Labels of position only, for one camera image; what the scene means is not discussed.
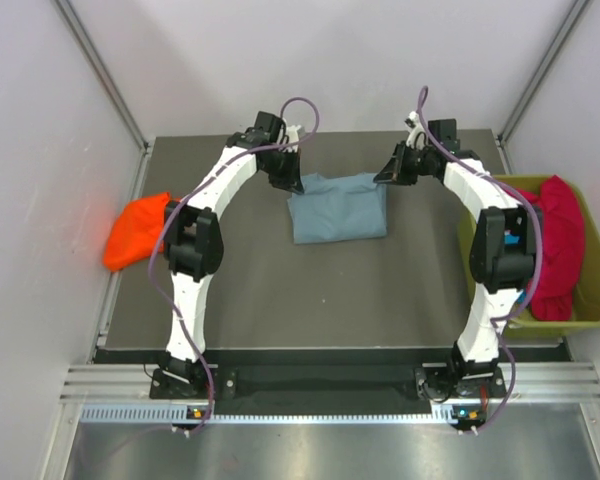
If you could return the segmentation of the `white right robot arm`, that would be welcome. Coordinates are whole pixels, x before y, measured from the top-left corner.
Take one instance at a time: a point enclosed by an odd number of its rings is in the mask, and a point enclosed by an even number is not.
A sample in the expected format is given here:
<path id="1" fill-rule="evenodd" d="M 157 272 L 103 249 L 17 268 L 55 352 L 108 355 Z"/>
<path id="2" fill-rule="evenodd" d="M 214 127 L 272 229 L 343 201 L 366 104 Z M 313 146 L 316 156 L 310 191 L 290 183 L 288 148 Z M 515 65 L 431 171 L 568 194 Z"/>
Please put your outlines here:
<path id="1" fill-rule="evenodd" d="M 459 151 L 456 121 L 423 124 L 413 111 L 405 120 L 408 136 L 399 142 L 376 184 L 410 186 L 434 177 L 462 202 L 475 221 L 469 270 L 475 292 L 467 324 L 454 343 L 447 384 L 467 396 L 496 373 L 498 336 L 504 327 L 494 318 L 508 315 L 536 273 L 541 236 L 539 210 L 526 207 L 469 151 Z"/>

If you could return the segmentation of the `light blue t shirt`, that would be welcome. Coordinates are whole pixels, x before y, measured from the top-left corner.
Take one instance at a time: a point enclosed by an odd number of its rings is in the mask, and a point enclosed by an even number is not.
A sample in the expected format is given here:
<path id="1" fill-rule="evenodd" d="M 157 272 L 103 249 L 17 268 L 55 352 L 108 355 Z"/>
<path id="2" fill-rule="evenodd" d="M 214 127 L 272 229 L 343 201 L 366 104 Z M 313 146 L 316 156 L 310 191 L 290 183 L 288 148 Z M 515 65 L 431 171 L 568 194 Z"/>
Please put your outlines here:
<path id="1" fill-rule="evenodd" d="M 387 188 L 371 173 L 301 178 L 304 192 L 287 201 L 296 245 L 383 238 L 388 234 Z"/>

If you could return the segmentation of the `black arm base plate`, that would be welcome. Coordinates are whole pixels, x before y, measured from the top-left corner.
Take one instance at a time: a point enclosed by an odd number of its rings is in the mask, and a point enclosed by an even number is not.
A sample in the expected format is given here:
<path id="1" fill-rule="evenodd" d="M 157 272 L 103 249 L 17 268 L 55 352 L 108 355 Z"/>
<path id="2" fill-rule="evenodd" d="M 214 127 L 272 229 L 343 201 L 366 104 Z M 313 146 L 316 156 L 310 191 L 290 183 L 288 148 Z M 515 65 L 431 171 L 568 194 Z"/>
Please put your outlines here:
<path id="1" fill-rule="evenodd" d="M 237 400 L 256 393 L 392 393 L 407 400 L 502 398 L 501 370 L 455 380 L 443 364 L 432 365 L 221 365 L 211 370 L 214 397 Z"/>

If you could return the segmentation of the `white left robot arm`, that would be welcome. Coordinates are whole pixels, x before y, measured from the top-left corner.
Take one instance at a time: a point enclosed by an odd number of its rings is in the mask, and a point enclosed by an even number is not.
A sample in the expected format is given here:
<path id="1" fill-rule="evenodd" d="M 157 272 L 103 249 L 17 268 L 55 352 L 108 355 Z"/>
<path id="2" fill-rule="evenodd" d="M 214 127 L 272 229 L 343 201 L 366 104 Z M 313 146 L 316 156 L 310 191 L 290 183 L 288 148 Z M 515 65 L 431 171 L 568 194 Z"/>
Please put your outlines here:
<path id="1" fill-rule="evenodd" d="M 173 286 L 173 321 L 160 367 L 172 374 L 172 384 L 185 396 L 206 387 L 204 319 L 210 283 L 224 256 L 221 216 L 259 172 L 272 187 L 302 194 L 299 142 L 304 136 L 302 126 L 258 113 L 252 127 L 227 139 L 218 161 L 186 201 L 172 201 L 165 208 L 162 245 Z"/>

